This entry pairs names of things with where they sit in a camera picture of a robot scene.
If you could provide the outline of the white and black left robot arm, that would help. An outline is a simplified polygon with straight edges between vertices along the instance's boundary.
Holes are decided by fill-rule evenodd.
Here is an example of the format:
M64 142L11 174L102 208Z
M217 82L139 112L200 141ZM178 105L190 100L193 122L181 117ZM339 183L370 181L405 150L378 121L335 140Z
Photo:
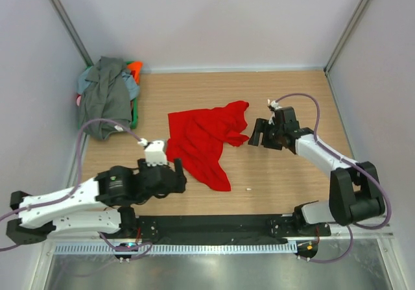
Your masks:
M99 232L105 237L129 238L138 228L133 207L152 197L183 193L187 179L180 159L174 165L115 166L71 187L46 195L15 191L10 208L16 214L6 236L17 245L31 245L57 234Z

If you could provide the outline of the red t-shirt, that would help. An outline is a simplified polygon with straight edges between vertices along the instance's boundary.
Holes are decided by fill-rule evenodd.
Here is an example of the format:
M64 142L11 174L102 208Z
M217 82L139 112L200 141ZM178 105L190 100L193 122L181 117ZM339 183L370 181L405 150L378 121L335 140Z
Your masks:
M242 133L248 107L246 101L235 101L223 107L169 113L167 159L181 159L183 168L210 189L231 191L219 160L225 143L239 147L248 141Z

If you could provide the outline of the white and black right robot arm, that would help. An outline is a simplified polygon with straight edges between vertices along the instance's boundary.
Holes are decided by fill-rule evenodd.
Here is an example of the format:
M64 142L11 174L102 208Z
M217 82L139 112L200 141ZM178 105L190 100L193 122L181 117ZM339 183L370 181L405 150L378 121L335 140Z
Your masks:
M318 223L341 226L378 217L386 210L379 190L377 169L370 162L359 163L339 154L324 143L314 130L302 128L294 108L273 108L270 119L257 118L249 145L268 149L288 149L305 158L327 175L327 201L309 202L295 207L293 230L306 236Z

